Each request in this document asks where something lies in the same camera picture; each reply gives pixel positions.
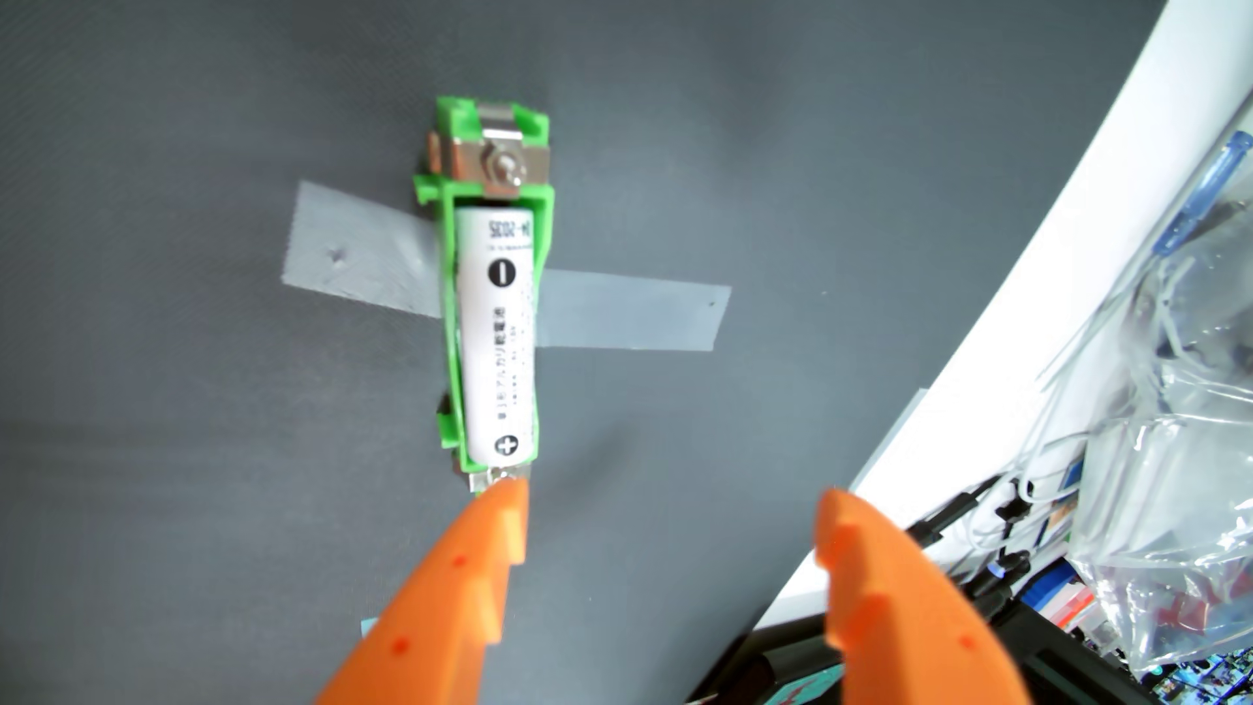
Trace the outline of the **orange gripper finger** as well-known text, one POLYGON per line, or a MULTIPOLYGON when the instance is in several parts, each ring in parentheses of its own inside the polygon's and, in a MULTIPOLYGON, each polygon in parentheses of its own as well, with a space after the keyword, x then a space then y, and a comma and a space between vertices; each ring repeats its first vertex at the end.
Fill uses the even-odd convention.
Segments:
POLYGON ((843 656, 845 704, 1031 704, 985 620, 873 505, 826 490, 814 553, 828 574, 824 637, 843 656))
POLYGON ((525 561, 529 482, 472 498, 398 587, 316 704, 475 704, 502 637, 510 569, 525 561))

